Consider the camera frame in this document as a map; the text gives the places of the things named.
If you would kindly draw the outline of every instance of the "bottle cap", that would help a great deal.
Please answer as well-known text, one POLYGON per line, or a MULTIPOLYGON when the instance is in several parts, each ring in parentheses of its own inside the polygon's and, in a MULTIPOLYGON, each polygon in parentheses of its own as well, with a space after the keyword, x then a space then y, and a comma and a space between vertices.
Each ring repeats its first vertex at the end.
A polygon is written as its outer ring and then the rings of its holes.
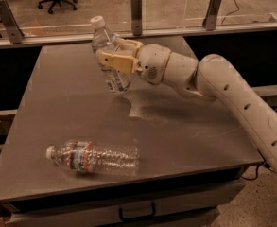
POLYGON ((92 24, 93 29, 99 29, 106 25, 102 16, 96 16, 96 17, 92 18, 91 24, 92 24))
POLYGON ((52 150, 55 146, 51 146, 51 147, 48 147, 48 149, 46 150, 46 153, 45 153, 45 156, 47 159, 53 159, 52 157, 52 150))

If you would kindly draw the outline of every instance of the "plastic bottle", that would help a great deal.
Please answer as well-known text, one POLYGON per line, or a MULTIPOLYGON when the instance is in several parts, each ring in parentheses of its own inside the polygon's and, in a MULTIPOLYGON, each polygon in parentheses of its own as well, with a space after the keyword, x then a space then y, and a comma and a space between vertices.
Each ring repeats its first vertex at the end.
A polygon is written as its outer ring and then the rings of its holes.
MULTIPOLYGON (((92 28, 95 30, 92 40, 92 49, 94 53, 99 53, 101 50, 118 50, 118 37, 106 27, 102 16, 92 18, 91 24, 92 28)), ((128 74, 120 73, 102 64, 99 65, 111 92, 122 93, 129 89, 130 76, 128 74)))
POLYGON ((138 148, 97 144, 86 140, 68 140, 63 145, 50 146, 48 159, 63 169, 86 173, 135 175, 138 170, 138 148))

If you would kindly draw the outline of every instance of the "robotic arm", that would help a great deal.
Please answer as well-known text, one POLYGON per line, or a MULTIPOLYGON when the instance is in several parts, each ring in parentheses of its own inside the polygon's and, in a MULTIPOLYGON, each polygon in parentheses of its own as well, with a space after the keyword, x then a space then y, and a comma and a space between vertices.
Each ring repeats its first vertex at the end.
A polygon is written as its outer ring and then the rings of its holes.
POLYGON ((157 44, 130 40, 120 44, 117 52, 99 52, 99 62, 124 73, 137 73, 151 84, 171 86, 185 98, 205 103, 219 99, 277 174, 277 113, 226 59, 212 54, 198 61, 157 44))

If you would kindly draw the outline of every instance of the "concrete floor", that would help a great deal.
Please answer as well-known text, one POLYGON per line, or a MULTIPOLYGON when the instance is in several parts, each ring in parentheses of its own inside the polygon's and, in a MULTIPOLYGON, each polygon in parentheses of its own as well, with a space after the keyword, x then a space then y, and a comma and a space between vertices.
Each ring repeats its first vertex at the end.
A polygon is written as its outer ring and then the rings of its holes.
MULTIPOLYGON (((92 32, 90 19, 103 15, 110 28, 130 30, 130 0, 78 0, 78 10, 68 5, 54 7, 54 14, 38 9, 40 0, 7 0, 26 36, 92 32)), ((144 29, 199 27, 209 0, 143 0, 144 29)), ((236 0, 240 10, 228 16, 223 25, 268 22, 277 14, 277 0, 236 0)), ((218 23, 236 10, 234 0, 222 0, 218 23)), ((252 177, 254 168, 245 176, 252 177)), ((277 226, 277 177, 260 167, 259 177, 247 181, 241 193, 227 205, 218 207, 221 215, 211 227, 277 226)))

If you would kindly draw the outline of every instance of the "drawer handle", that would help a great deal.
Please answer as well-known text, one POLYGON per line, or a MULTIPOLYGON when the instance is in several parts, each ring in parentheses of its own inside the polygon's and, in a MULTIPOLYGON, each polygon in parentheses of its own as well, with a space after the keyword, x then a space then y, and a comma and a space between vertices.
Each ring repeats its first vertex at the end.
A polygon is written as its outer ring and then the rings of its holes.
POLYGON ((122 208, 119 208, 119 218, 124 222, 146 220, 146 219, 154 218, 155 215, 156 215, 156 206, 155 206, 154 202, 151 204, 151 214, 146 215, 146 216, 139 216, 139 217, 133 217, 133 218, 124 218, 123 217, 123 210, 122 210, 122 208))

